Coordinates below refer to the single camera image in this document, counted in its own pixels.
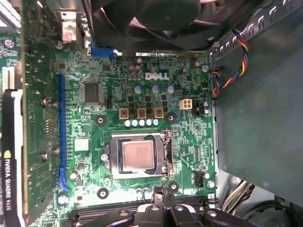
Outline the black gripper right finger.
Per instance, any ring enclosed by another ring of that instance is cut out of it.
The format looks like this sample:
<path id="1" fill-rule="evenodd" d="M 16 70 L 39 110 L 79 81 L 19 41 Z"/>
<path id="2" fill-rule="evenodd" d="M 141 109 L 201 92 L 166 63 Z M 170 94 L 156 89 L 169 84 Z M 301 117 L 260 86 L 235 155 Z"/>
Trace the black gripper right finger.
<path id="1" fill-rule="evenodd" d="M 177 204 L 170 188 L 163 188 L 166 223 L 170 227 L 254 227 L 248 221 L 218 209 L 206 209 L 192 213 L 185 205 Z"/>

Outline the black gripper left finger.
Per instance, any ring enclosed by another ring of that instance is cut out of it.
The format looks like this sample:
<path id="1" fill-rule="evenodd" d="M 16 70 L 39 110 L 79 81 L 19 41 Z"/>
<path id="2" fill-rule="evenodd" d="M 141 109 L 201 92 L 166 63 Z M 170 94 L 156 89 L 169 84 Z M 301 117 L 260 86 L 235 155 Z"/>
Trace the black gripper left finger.
<path id="1" fill-rule="evenodd" d="M 144 212 L 133 213 L 126 208 L 118 208 L 102 215 L 84 227 L 163 227 L 165 226 L 164 187 L 156 187 L 154 203 L 145 206 Z"/>

